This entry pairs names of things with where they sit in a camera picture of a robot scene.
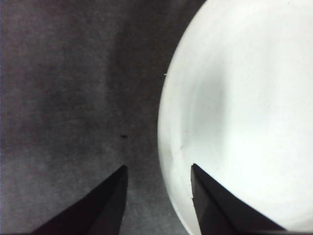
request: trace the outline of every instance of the white plate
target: white plate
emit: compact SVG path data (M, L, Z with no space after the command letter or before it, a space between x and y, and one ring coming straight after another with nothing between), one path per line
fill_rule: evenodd
M162 174L190 234L190 167L289 230L313 230L313 1L208 0L167 72Z

